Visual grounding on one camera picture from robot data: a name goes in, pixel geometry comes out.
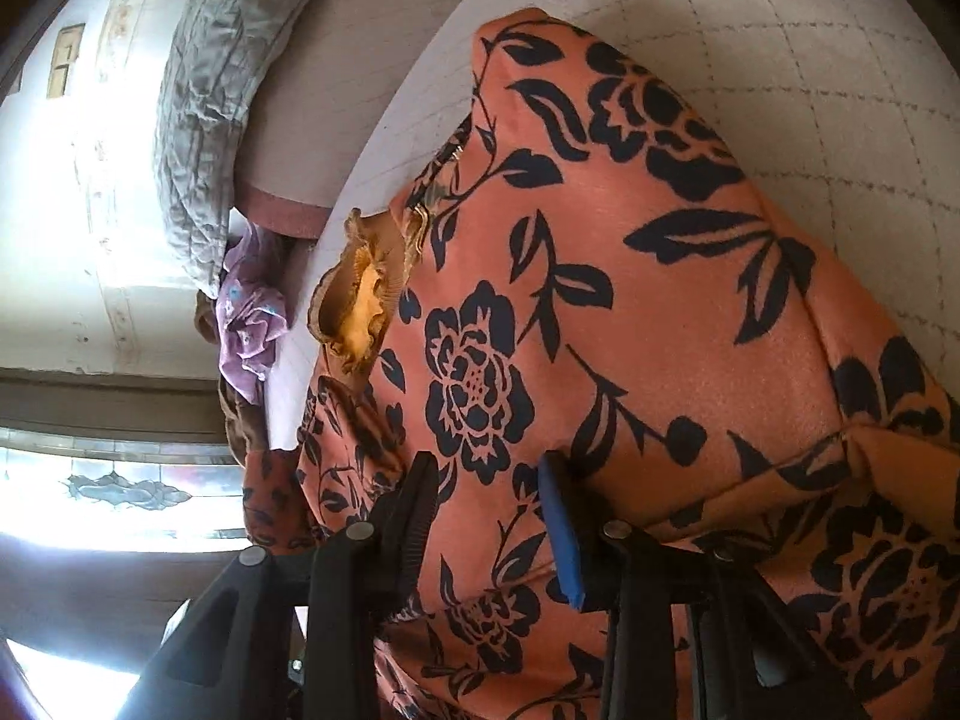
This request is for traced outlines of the orange black floral garment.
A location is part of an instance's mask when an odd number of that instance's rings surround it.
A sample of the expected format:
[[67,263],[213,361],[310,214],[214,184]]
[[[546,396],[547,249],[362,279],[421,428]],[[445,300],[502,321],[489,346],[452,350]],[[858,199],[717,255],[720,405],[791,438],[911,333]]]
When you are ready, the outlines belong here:
[[830,250],[619,49],[539,10],[475,34],[469,115],[348,221],[298,445],[245,525],[329,543],[436,461],[374,647],[381,718],[592,718],[608,626],[558,587],[537,465],[757,569],[866,718],[958,712],[958,405]]

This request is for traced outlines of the stained glass door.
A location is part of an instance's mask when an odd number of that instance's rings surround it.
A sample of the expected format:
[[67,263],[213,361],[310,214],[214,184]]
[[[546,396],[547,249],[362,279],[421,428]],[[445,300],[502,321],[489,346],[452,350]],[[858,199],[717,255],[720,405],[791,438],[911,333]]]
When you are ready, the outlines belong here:
[[208,380],[2,374],[2,634],[137,671],[245,546]]

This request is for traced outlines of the brown garment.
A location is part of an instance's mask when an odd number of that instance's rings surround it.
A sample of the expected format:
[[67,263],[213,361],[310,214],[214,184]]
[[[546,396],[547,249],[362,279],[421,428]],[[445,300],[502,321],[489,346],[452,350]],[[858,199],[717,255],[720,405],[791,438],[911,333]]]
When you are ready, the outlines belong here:
[[[202,291],[195,293],[194,327],[206,343],[220,348],[215,304]],[[244,466],[251,452],[267,449],[265,415],[260,406],[249,403],[224,377],[218,379],[218,400],[223,413],[226,445],[233,460]]]

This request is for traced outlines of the purple floral cloth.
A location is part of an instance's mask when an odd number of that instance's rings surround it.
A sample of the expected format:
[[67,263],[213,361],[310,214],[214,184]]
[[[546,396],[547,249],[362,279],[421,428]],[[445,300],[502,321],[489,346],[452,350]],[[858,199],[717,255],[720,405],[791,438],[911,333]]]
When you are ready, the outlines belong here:
[[275,362],[275,343],[288,330],[285,294],[277,286],[283,241],[247,220],[224,255],[223,280],[215,301],[218,367],[236,394],[259,406]]

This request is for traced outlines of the pink quilted mattress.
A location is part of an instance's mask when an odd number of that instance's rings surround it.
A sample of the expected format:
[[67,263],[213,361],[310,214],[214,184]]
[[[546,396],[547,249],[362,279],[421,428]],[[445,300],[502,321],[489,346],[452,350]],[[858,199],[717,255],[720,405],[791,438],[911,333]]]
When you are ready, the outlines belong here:
[[309,296],[350,208],[376,211],[467,107],[470,39],[535,5],[677,88],[789,216],[849,265],[940,382],[958,380],[958,76],[907,0],[459,0],[387,104],[324,232],[295,249],[267,390],[290,445],[317,344]]

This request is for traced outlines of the grey quilted pillow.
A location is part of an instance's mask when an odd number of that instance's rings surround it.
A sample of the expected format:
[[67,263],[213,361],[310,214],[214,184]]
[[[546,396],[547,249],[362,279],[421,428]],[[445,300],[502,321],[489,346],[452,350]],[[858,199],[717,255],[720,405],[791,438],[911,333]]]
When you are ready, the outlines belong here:
[[166,240],[190,282],[220,288],[236,156],[252,101],[309,0],[187,0],[156,112],[156,192]]

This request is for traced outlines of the pink bolster cushion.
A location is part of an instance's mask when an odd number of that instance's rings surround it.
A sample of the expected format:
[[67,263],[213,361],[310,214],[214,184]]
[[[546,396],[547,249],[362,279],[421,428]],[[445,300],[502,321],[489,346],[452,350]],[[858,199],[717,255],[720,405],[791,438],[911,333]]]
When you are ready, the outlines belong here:
[[319,238],[387,104],[460,2],[309,0],[252,101],[236,210]]

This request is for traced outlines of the beige wall switch plate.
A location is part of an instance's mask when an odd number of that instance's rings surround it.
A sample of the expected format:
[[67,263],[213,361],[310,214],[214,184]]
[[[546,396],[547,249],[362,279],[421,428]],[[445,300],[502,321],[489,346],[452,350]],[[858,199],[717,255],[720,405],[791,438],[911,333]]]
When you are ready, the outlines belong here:
[[62,98],[67,91],[71,67],[80,55],[83,32],[85,32],[83,23],[65,26],[57,32],[55,43],[53,43],[49,81],[47,82],[47,96],[50,99]]

